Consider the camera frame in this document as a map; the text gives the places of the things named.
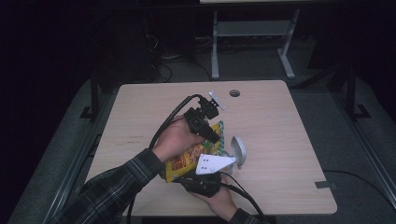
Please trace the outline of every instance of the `yellow package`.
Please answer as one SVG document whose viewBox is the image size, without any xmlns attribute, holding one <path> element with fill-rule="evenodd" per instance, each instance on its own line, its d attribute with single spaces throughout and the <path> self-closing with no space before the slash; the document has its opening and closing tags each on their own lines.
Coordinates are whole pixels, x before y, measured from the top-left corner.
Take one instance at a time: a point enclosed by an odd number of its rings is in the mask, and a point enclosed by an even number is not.
<svg viewBox="0 0 396 224">
<path fill-rule="evenodd" d="M 189 171 L 195 170 L 202 153 L 216 156 L 220 155 L 224 151 L 223 121 L 221 120 L 213 125 L 212 129 L 220 137 L 220 140 L 216 144 L 206 140 L 202 144 L 191 146 L 180 156 L 166 161 L 165 171 L 161 174 L 161 178 L 165 179 L 166 182 L 172 182 Z"/>
</svg>

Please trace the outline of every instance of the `person's right hand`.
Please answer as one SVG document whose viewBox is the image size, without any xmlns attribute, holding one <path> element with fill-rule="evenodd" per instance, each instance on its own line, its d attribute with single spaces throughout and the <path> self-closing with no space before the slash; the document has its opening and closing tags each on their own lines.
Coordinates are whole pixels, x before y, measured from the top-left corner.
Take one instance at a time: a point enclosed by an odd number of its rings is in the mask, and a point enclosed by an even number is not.
<svg viewBox="0 0 396 224">
<path fill-rule="evenodd" d="M 228 184 L 227 179 L 225 177 L 221 179 L 221 182 L 224 184 Z M 191 193 L 191 194 L 196 198 L 201 199 L 202 201 L 207 203 L 210 210 L 212 210 L 212 212 L 216 216 L 221 217 L 227 222 L 230 222 L 236 210 L 238 210 L 235 203 L 233 202 L 233 198 L 231 197 L 230 190 L 225 187 L 221 187 L 220 191 L 217 192 L 211 198 L 208 198 L 201 194 L 196 194 L 196 193 Z"/>
<path fill-rule="evenodd" d="M 182 154 L 194 144 L 203 143 L 205 139 L 192 133 L 189 124 L 182 116 L 175 116 L 172 123 L 161 133 L 152 152 L 165 162 Z"/>
</svg>

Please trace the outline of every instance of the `metal frame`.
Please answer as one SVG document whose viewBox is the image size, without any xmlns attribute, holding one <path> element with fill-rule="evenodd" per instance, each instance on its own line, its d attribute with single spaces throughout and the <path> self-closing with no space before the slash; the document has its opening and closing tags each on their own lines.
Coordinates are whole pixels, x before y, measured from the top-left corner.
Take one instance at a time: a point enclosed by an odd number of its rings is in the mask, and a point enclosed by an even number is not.
<svg viewBox="0 0 396 224">
<path fill-rule="evenodd" d="M 332 96 L 334 101 L 338 104 L 338 107 L 346 107 L 346 105 L 343 104 L 343 100 L 341 99 L 341 96 L 339 96 L 339 94 L 334 93 Z M 370 163 L 370 166 L 378 179 L 378 182 L 387 194 L 393 207 L 396 209 L 396 184 L 393 182 L 387 169 L 384 167 L 381 160 L 376 155 L 375 149 L 370 144 L 370 141 L 365 136 L 364 131 L 361 129 L 358 122 L 351 119 L 350 114 L 345 109 L 340 109 L 340 111 L 342 112 L 345 121 L 349 125 L 350 129 L 354 132 L 354 134 L 360 141 L 364 153 L 366 154 L 367 159 Z"/>
<path fill-rule="evenodd" d="M 96 116 L 95 122 L 92 122 L 92 125 L 86 132 L 83 141 L 78 146 L 78 153 L 72 160 L 72 163 L 70 164 L 69 169 L 64 176 L 63 182 L 55 193 L 55 197 L 52 201 L 48 213 L 44 217 L 43 223 L 47 223 L 51 218 L 53 218 L 59 211 L 64 208 L 73 188 L 74 181 L 78 177 L 80 167 L 84 165 L 85 157 L 87 156 L 91 145 L 96 140 L 96 135 L 98 133 L 102 133 L 103 129 L 105 128 L 104 124 L 106 124 L 106 121 L 108 119 L 108 114 L 105 113 L 105 110 L 108 106 L 110 106 L 110 98 L 110 95 L 104 94 L 104 97 L 102 98 L 102 106 Z"/>
<path fill-rule="evenodd" d="M 294 34 L 294 29 L 300 14 L 300 9 L 294 10 L 290 21 L 218 21 L 218 12 L 214 12 L 212 38 L 212 79 L 219 80 L 218 36 L 246 35 L 285 35 L 283 48 L 278 49 L 279 59 L 283 64 L 288 79 L 294 79 L 287 53 Z"/>
</svg>

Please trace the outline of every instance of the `black cable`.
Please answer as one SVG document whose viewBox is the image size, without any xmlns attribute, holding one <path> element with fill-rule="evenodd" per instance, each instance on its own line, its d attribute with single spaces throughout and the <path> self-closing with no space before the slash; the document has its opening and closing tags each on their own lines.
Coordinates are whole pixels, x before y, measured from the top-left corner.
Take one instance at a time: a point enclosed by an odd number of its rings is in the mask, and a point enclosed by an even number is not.
<svg viewBox="0 0 396 224">
<path fill-rule="evenodd" d="M 239 188 L 237 188 L 236 186 L 233 186 L 233 185 L 228 185 L 228 184 L 224 184 L 224 183 L 221 183 L 221 185 L 222 185 L 223 187 L 228 188 L 229 190 L 232 190 L 232 191 L 234 191 L 234 192 L 240 194 L 242 197 L 248 199 L 248 200 L 251 202 L 251 204 L 253 205 L 253 207 L 254 207 L 254 208 L 257 210 L 257 212 L 259 213 L 259 216 L 260 216 L 260 218 L 261 218 L 261 221 L 268 221 L 268 220 L 267 220 L 267 217 L 266 217 L 265 214 L 262 212 L 262 210 L 260 209 L 259 205 L 256 203 L 256 201 L 254 201 L 254 199 L 253 199 L 248 193 L 244 192 L 243 190 L 241 190 L 241 189 L 239 189 Z"/>
<path fill-rule="evenodd" d="M 131 202 L 129 203 L 129 207 L 128 207 L 128 215 L 126 215 L 126 223 L 127 224 L 131 224 L 131 214 L 132 214 L 132 208 L 134 207 L 134 199 L 136 198 L 136 196 L 134 196 L 131 200 Z"/>
<path fill-rule="evenodd" d="M 173 123 L 175 123 L 176 121 L 179 121 L 179 120 L 181 120 L 181 119 L 175 119 L 175 120 L 173 120 L 170 124 L 173 124 Z"/>
<path fill-rule="evenodd" d="M 169 115 L 169 117 L 163 122 L 163 124 L 161 125 L 161 127 L 158 129 L 158 131 L 154 134 L 154 137 L 152 137 L 151 142 L 149 144 L 148 149 L 153 149 L 155 143 L 157 142 L 158 137 L 160 137 L 161 133 L 169 126 L 169 124 L 171 123 L 172 119 L 175 117 L 175 115 L 180 112 L 180 110 L 189 103 L 190 100 L 192 100 L 195 97 L 199 97 L 200 99 L 203 98 L 202 95 L 199 94 L 194 94 L 192 96 L 188 96 L 183 102 L 180 103 L 180 105 L 178 105 L 174 111 L 172 111 L 172 113 Z"/>
<path fill-rule="evenodd" d="M 198 41 L 202 41 L 203 39 L 207 39 L 203 44 L 201 44 L 200 46 L 195 46 L 195 52 L 199 52 L 205 49 L 211 50 L 210 48 L 212 47 L 212 38 L 211 37 L 204 37 L 202 39 L 195 39 L 196 42 Z"/>
<path fill-rule="evenodd" d="M 339 170 L 323 170 L 323 172 L 325 173 L 335 173 L 335 174 L 344 174 L 344 175 L 352 175 L 356 178 L 358 178 L 359 180 L 363 181 L 364 183 L 368 184 L 370 187 L 372 187 L 377 193 L 379 193 L 382 198 L 389 204 L 389 206 L 392 208 L 392 210 L 394 212 L 396 212 L 395 207 L 393 206 L 392 202 L 390 201 L 390 199 L 383 193 L 381 192 L 381 190 L 379 190 L 379 188 L 377 188 L 374 184 L 372 184 L 370 181 L 364 179 L 363 177 L 359 176 L 359 175 L 355 175 L 353 173 L 350 173 L 348 171 L 339 171 Z"/>
<path fill-rule="evenodd" d="M 195 64 L 195 65 L 197 65 L 197 66 L 199 66 L 199 67 L 201 67 L 203 70 L 204 70 L 204 72 L 206 73 L 206 75 L 207 75 L 207 77 L 209 78 L 209 81 L 212 81 L 212 76 L 210 76 L 210 74 L 209 74 L 209 72 L 206 70 L 206 68 L 203 66 L 203 65 L 201 65 L 200 63 L 198 63 L 198 62 L 192 62 L 192 61 L 171 61 L 171 62 L 165 62 L 165 63 L 193 63 L 193 64 Z"/>
<path fill-rule="evenodd" d="M 235 182 L 235 183 L 239 186 L 239 188 L 240 188 L 242 191 L 244 191 L 245 193 L 248 193 L 247 191 L 245 191 L 244 188 L 242 188 L 242 186 L 238 183 L 238 181 L 236 181 L 235 178 L 233 178 L 231 175 L 229 175 L 229 174 L 227 174 L 227 173 L 224 173 L 224 172 L 222 172 L 222 171 L 219 171 L 219 173 L 221 173 L 221 174 L 223 174 L 223 175 L 227 175 L 228 177 L 230 177 L 230 178 L 233 180 L 233 182 Z"/>
<path fill-rule="evenodd" d="M 169 77 L 168 77 L 166 80 L 163 80 L 163 74 L 162 74 L 160 71 L 158 71 L 158 73 L 160 74 L 161 82 L 162 82 L 162 83 L 167 83 L 167 82 L 169 82 L 169 81 L 171 80 L 171 78 L 172 78 L 172 75 L 173 75 L 172 69 L 171 69 L 170 67 L 166 66 L 166 65 L 163 64 L 163 63 L 160 63 L 159 66 L 162 66 L 162 67 L 164 67 L 164 68 L 166 68 L 166 69 L 169 70 Z"/>
</svg>

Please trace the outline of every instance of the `wooden table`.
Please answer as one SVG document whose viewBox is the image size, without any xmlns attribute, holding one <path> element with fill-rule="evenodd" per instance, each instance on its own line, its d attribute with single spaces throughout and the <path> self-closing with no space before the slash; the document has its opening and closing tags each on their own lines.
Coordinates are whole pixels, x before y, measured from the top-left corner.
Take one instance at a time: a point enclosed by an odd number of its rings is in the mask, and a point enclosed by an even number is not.
<svg viewBox="0 0 396 224">
<path fill-rule="evenodd" d="M 239 97 L 230 96 L 240 91 Z M 247 149 L 242 170 L 233 177 L 256 200 L 266 215 L 332 214 L 337 205 L 289 90 L 283 81 L 234 81 L 124 85 L 109 116 L 88 179 L 131 159 L 188 95 L 214 91 L 227 106 L 214 124 L 224 121 L 225 148 L 240 136 Z M 199 106 L 192 100 L 181 111 Z M 257 214 L 248 200 L 233 194 L 235 203 Z M 213 216 L 206 204 L 179 184 L 155 177 L 136 197 L 134 216 Z"/>
</svg>

